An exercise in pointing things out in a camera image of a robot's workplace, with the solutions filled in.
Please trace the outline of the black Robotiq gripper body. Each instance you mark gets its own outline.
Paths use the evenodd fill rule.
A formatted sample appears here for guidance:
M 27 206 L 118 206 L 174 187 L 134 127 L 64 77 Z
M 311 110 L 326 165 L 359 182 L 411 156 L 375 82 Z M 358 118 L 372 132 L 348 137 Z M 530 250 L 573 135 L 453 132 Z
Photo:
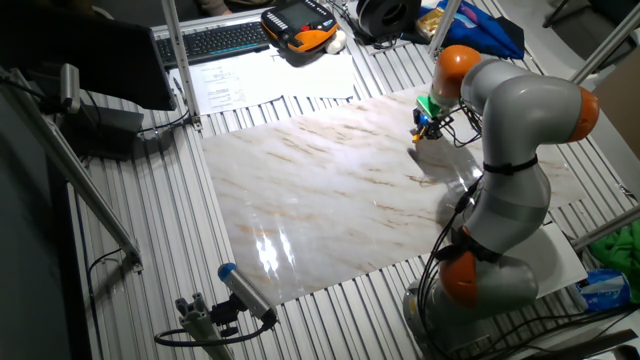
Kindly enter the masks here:
M 427 114 L 423 113 L 419 108 L 415 108 L 413 110 L 413 120 L 415 124 L 414 129 L 422 128 L 423 136 L 426 133 L 432 132 L 432 133 L 437 133 L 437 139 L 442 137 L 441 123 L 438 119 L 433 119 L 429 117 Z

